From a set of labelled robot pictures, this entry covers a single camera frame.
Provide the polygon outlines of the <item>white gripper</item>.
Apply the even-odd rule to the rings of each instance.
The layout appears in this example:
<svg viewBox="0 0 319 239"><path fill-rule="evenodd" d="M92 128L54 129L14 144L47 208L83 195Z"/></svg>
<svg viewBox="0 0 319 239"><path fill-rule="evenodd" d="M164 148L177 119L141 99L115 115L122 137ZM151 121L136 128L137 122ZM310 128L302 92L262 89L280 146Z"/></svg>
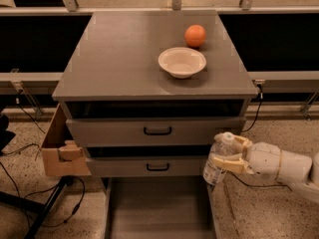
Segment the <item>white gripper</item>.
<svg viewBox="0 0 319 239"><path fill-rule="evenodd" d="M237 160L215 157L213 163L217 167L234 173L253 174L259 179L277 177L281 159L281 149L277 145L265 142L252 144L248 138L229 131L217 134L214 140L233 152L243 152L248 149L246 159L249 163L241 157Z"/></svg>

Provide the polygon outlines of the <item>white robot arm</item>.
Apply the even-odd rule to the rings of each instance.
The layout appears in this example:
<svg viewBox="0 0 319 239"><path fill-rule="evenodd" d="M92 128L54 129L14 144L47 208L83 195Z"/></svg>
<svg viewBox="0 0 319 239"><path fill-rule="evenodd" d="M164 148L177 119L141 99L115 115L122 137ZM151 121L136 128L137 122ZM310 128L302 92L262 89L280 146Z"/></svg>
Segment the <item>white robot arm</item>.
<svg viewBox="0 0 319 239"><path fill-rule="evenodd" d="M213 164L226 171L275 180L300 196L319 203L319 157L290 152L279 146L219 133L211 149Z"/></svg>

